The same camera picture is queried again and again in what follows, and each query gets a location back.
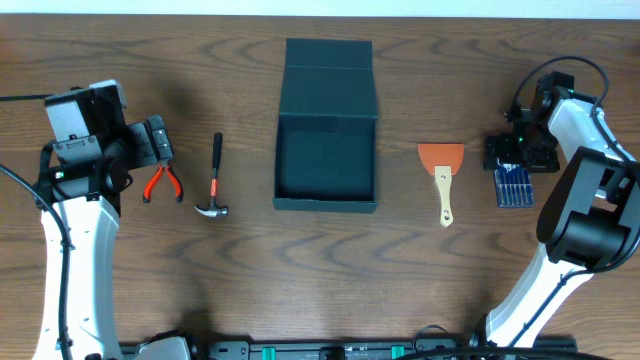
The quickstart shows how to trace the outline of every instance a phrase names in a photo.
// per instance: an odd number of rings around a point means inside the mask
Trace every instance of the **green connector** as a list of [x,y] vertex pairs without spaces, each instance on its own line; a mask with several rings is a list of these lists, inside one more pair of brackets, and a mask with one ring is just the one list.
[[394,345],[391,347],[391,358],[397,359],[404,356],[404,346]]
[[262,348],[262,360],[276,360],[276,348]]

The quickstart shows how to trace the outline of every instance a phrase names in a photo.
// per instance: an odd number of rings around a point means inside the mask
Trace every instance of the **box lid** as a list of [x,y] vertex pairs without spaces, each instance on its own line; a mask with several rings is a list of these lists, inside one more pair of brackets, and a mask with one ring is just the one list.
[[370,41],[287,39],[280,115],[376,119]]

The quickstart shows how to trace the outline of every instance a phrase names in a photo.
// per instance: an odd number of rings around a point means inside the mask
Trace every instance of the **hammer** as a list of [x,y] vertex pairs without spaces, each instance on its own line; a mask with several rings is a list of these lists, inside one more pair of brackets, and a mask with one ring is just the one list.
[[195,206],[196,210],[204,216],[208,217],[222,217],[229,215],[228,207],[218,207],[216,205],[216,195],[218,194],[218,169],[220,168],[220,155],[222,152],[222,133],[215,133],[213,135],[213,173],[211,175],[211,201],[209,202],[209,208],[202,208],[198,205]]

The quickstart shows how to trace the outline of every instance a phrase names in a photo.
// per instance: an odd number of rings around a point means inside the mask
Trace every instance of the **white wall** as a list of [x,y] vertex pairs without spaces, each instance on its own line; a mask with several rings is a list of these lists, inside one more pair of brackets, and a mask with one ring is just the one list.
[[640,19],[640,0],[0,0],[0,13]]

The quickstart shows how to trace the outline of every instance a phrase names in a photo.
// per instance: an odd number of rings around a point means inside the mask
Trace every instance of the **hammer head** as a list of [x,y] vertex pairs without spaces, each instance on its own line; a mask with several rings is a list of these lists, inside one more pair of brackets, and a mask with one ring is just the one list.
[[200,214],[208,217],[224,217],[229,215],[229,207],[218,207],[218,205],[216,205],[215,199],[211,199],[211,203],[208,209],[197,205],[194,207]]

